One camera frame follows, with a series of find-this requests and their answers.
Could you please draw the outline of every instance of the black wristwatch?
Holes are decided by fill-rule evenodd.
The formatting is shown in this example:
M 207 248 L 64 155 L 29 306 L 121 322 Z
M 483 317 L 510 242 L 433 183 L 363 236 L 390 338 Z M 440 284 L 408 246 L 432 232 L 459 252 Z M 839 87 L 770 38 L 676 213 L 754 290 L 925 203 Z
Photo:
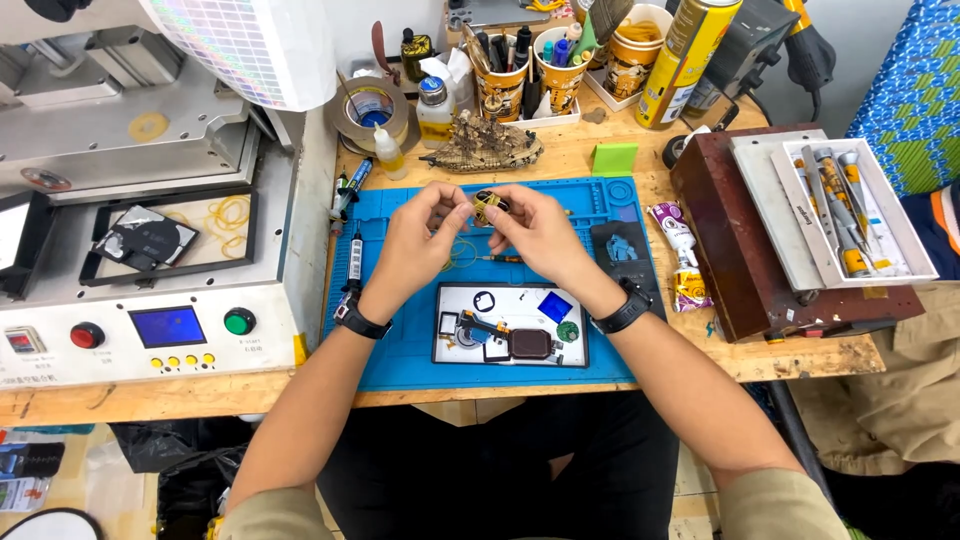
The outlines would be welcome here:
M 383 326 L 368 321 L 360 314 L 360 310 L 357 309 L 357 304 L 359 303 L 359 292 L 351 291 L 347 293 L 343 302 L 341 302 L 337 310 L 334 311 L 333 321 L 364 337 L 383 339 L 383 336 L 387 335 L 387 332 L 390 331 L 390 327 L 394 325 L 394 321 L 387 321 L 387 324 Z
M 632 282 L 630 278 L 620 278 L 617 283 L 623 290 L 627 291 L 626 304 L 609 317 L 600 320 L 590 317 L 590 323 L 604 335 L 629 327 L 640 315 L 649 311 L 650 306 L 654 303 L 650 295 L 643 290 L 643 287 Z

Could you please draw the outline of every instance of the green button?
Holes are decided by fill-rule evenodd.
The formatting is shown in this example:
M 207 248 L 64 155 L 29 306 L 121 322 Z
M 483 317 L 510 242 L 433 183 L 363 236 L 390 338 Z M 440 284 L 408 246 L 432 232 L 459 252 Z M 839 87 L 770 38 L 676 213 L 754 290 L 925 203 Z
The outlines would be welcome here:
M 224 321 L 224 326 L 227 327 L 227 331 L 237 335 L 243 335 L 250 329 L 247 319 L 240 315 L 230 315 L 230 317 L 227 317 L 227 320 Z

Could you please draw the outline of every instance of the control panel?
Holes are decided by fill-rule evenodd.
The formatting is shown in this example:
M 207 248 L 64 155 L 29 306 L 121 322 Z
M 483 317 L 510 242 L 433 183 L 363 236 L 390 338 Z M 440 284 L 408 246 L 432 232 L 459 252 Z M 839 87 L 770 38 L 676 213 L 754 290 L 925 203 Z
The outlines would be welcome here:
M 293 367 L 280 283 L 0 309 L 0 388 Z

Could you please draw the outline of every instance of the lcd screen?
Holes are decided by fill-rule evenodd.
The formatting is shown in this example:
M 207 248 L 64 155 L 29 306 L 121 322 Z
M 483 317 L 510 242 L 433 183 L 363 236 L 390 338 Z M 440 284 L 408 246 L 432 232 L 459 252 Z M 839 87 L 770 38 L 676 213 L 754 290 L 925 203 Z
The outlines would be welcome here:
M 131 311 L 130 318 L 147 349 L 206 343 L 193 307 Z

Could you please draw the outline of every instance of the blue silicone mat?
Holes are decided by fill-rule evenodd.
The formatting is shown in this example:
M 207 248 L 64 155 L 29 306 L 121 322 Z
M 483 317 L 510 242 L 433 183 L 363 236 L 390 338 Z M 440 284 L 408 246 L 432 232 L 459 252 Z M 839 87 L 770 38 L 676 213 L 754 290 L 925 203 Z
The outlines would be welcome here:
M 556 198 L 565 209 L 573 211 L 570 222 L 587 251 L 593 255 L 590 227 L 612 220 L 639 221 L 642 210 L 636 199 L 634 179 L 576 178 L 521 183 Z M 493 184 L 463 185 L 468 197 Z M 347 282 L 349 240 L 357 231 L 364 239 L 363 282 L 373 272 L 383 246 L 390 214 L 414 196 L 418 188 L 372 189 L 360 192 L 360 201 L 348 210 L 349 220 L 338 238 L 330 268 L 330 291 L 324 321 L 324 336 L 333 328 L 333 311 Z M 477 249 L 477 256 L 490 254 L 487 239 L 492 229 L 470 228 L 460 237 Z M 511 248 L 505 255 L 516 255 Z M 468 262 L 472 251 L 466 249 L 457 259 Z M 441 272 L 436 280 L 410 298 L 394 316 L 394 326 L 376 344 L 367 369 L 360 380 L 361 391 L 412 390 L 422 388 L 460 388 L 471 386 L 528 386 L 544 384 L 586 384 L 633 381 L 634 378 L 610 341 L 593 325 L 586 328 L 589 346 L 588 368 L 552 368 L 541 366 L 435 364 L 430 361 L 436 339 L 435 310 L 437 284 L 440 282 L 547 282 L 527 265 L 477 259 L 465 268 Z M 656 277 L 649 283 L 651 294 L 660 296 Z

